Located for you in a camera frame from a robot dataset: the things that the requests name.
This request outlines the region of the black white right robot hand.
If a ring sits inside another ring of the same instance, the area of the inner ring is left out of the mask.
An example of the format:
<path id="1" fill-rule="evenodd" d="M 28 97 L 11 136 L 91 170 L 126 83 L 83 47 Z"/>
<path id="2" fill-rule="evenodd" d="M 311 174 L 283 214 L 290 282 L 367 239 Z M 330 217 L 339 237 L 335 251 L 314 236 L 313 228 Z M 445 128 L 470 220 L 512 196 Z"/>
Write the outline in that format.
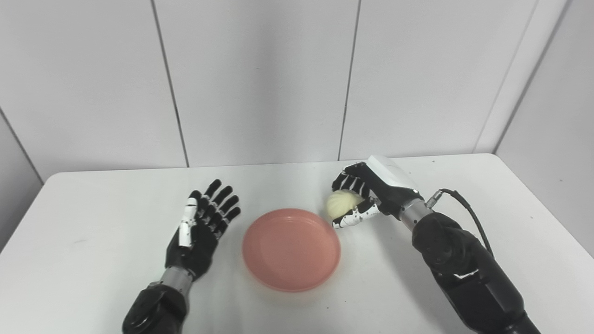
<path id="1" fill-rule="evenodd" d="M 432 210 L 425 204 L 413 180 L 389 158 L 373 155 L 347 167 L 337 176 L 332 190 L 350 190 L 363 201 L 332 219 L 336 230 L 359 224 L 382 213 L 392 215 L 410 230 Z"/>

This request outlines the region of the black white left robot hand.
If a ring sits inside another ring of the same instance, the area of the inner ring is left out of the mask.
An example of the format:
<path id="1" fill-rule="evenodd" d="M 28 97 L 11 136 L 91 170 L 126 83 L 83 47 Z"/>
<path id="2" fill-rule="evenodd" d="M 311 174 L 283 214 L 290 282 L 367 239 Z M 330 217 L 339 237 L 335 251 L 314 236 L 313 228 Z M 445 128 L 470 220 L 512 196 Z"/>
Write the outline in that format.
<path id="1" fill-rule="evenodd" d="M 165 268 L 185 269 L 193 281 L 210 268 L 219 240 L 240 215 L 239 197 L 215 179 L 201 193 L 189 195 L 181 222 L 167 249 Z"/>

